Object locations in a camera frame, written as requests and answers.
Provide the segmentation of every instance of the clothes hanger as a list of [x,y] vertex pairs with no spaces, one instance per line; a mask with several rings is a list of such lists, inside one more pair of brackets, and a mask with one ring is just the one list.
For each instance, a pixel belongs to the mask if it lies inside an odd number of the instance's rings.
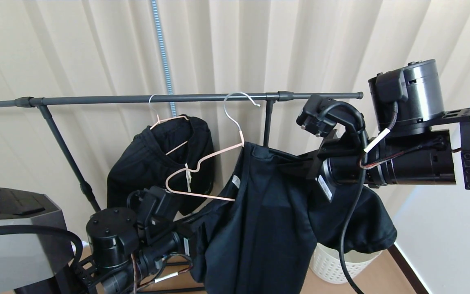
[[242,94],[246,97],[248,97],[248,99],[250,99],[250,101],[253,103],[253,105],[255,106],[258,106],[260,107],[261,105],[260,104],[257,104],[255,103],[255,101],[253,101],[253,99],[250,97],[250,95],[246,94],[246,93],[243,93],[243,92],[235,92],[235,93],[229,93],[228,95],[226,95],[226,98],[224,98],[224,113],[226,114],[226,116],[235,123],[235,125],[237,125],[237,128],[239,129],[239,134],[240,134],[240,140],[241,142],[237,145],[233,145],[231,147],[227,147],[227,148],[224,148],[222,150],[219,150],[217,152],[214,152],[214,153],[211,153],[207,156],[204,156],[203,158],[199,159],[199,161],[197,162],[197,169],[188,169],[187,167],[185,167],[184,169],[180,169],[176,172],[174,172],[173,174],[171,174],[168,178],[166,178],[166,190],[172,192],[172,193],[175,193],[175,194],[183,194],[183,195],[190,195],[190,196],[197,196],[197,197],[204,197],[204,198],[212,198],[212,199],[220,199],[220,200],[226,200],[226,201],[235,201],[235,199],[232,199],[232,198],[226,198],[226,197],[219,197],[219,196],[212,196],[212,195],[203,195],[203,194],[197,194],[197,193],[191,193],[191,192],[182,192],[182,191],[175,191],[173,190],[172,188],[170,188],[170,186],[168,185],[168,183],[170,183],[170,179],[172,177],[174,177],[175,175],[177,175],[178,173],[181,173],[181,172],[184,172],[186,171],[187,173],[188,172],[192,172],[192,173],[196,173],[198,172],[200,169],[201,169],[201,163],[204,161],[204,160],[207,160],[209,158],[212,158],[214,156],[217,156],[219,154],[222,154],[224,152],[227,152],[227,151],[230,151],[232,149],[235,149],[235,148],[238,148],[238,147],[244,147],[244,135],[242,134],[242,129],[240,128],[240,125],[239,123],[233,119],[233,117],[231,117],[229,114],[228,114],[228,111],[226,110],[226,100],[228,100],[229,97],[235,95],[235,94]]
[[[155,95],[151,95],[150,96],[150,99],[148,99],[148,106],[151,108],[151,110],[153,110],[155,112],[155,115],[157,116],[157,121],[150,127],[150,129],[153,129],[155,128],[156,125],[160,125],[161,123],[164,123],[165,121],[169,121],[169,120],[172,120],[172,119],[176,119],[176,118],[184,118],[185,120],[190,120],[188,119],[188,117],[185,117],[185,116],[176,116],[176,117],[171,117],[171,118],[167,118],[167,119],[163,119],[161,120],[159,118],[159,113],[155,110],[155,108],[153,106],[151,106],[151,99],[154,97]],[[188,140],[184,141],[183,143],[181,143],[181,145],[173,148],[172,150],[168,151],[166,153],[166,155],[172,153],[173,151],[179,149],[180,147],[184,146],[186,143],[188,143]]]

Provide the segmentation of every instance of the black garment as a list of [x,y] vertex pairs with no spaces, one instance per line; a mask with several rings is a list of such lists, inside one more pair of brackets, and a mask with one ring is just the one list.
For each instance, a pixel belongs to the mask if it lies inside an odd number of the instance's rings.
[[[246,143],[220,193],[236,201],[213,200],[187,221],[198,238],[192,276],[208,294],[299,293],[317,242],[337,248],[357,187],[342,186],[332,203],[323,203],[309,195],[305,179],[278,171],[278,164],[295,160],[300,158]],[[364,188],[346,250],[371,253],[396,237],[378,195]]]
[[[107,207],[125,207],[128,195],[136,190],[159,186],[166,188],[166,178],[187,163],[190,169],[197,168],[199,159],[213,153],[211,133],[205,121],[196,117],[172,119],[148,126],[121,155],[108,174]],[[184,141],[188,143],[166,155]],[[202,162],[201,170],[192,174],[192,192],[209,194],[215,177],[214,160]],[[170,187],[177,191],[188,191],[185,173],[170,179]],[[189,214],[204,198],[182,197],[179,211]]]

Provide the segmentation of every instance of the horizontal bar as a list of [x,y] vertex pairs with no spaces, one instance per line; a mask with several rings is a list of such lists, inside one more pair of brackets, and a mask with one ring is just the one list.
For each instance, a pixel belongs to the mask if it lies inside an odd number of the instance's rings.
[[[276,93],[248,94],[254,100],[273,100],[277,102],[293,99],[308,99],[311,95],[319,95],[334,99],[362,99],[362,92],[358,93],[292,93],[279,91]],[[212,102],[222,101],[227,94],[187,94],[187,95],[154,95],[151,102]],[[52,97],[33,98],[22,97],[15,100],[0,101],[0,107],[37,107],[41,105],[74,105],[74,104],[120,104],[120,103],[147,103],[151,95],[139,96],[80,96],[80,97]],[[230,100],[242,101],[244,95],[232,95]]]

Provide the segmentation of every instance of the white plastic basket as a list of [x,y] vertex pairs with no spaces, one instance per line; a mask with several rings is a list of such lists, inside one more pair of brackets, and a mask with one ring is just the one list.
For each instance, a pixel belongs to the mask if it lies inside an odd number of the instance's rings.
[[[346,267],[351,278],[356,277],[366,266],[368,266],[380,252],[371,254],[358,253],[351,250],[345,253]],[[311,257],[309,268],[317,275],[329,283],[346,283],[346,277],[342,272],[340,266],[340,259],[338,259],[338,251],[328,248],[322,244],[317,244],[315,252]]]

